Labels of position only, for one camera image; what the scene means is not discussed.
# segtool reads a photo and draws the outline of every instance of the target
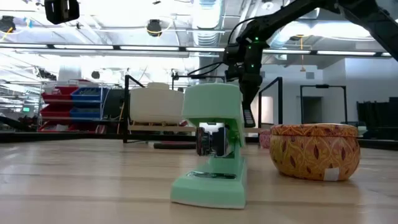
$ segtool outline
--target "fluorescent light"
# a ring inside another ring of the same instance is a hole
[[[122,50],[160,50],[160,51],[179,51],[179,47],[147,47],[147,46],[120,46]]]
[[[110,45],[54,45],[56,49],[91,49],[91,50],[112,50]]]
[[[331,50],[319,50],[318,55],[349,55],[349,56],[373,56],[375,52],[341,52]]]
[[[2,84],[22,84],[22,85],[39,85],[40,84],[40,82],[14,82],[14,81],[6,82],[6,81],[2,81],[2,80],[0,81],[0,83],[2,83]]]
[[[262,53],[265,54],[309,54],[310,50],[276,50],[276,49],[265,49]]]
[[[45,44],[11,44],[1,43],[0,47],[20,47],[20,48],[47,48]]]
[[[22,108],[22,105],[0,105],[0,108]]]
[[[319,22],[314,27],[312,27],[309,34],[320,37],[336,37],[336,38],[371,37],[369,31],[367,31],[365,28],[346,21]]]
[[[222,47],[187,47],[188,52],[224,52]]]

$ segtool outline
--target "table surface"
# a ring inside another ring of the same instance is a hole
[[[205,161],[193,150],[117,140],[0,144],[1,223],[397,223],[398,152],[362,149],[346,182],[279,175],[249,146],[244,210],[170,203],[175,178]]]

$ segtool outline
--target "blue storage bin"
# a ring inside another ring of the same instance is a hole
[[[73,108],[70,111],[71,119],[101,119],[101,110],[99,108]]]
[[[82,87],[72,93],[72,101],[75,103],[103,103],[109,90],[102,88],[102,91],[101,101],[101,88]]]

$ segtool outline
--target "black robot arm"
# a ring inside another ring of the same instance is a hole
[[[250,104],[262,83],[260,76],[262,50],[269,48],[266,40],[286,24],[316,8],[341,14],[347,20],[364,27],[396,60],[398,60],[398,24],[376,0],[296,0],[281,10],[252,19],[243,32],[224,50],[223,62],[227,81],[239,80],[243,94],[244,113],[251,115]]]

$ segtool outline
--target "white bin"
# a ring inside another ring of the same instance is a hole
[[[165,83],[149,83],[147,88],[130,90],[130,117],[140,123],[179,123],[184,94],[169,90]]]

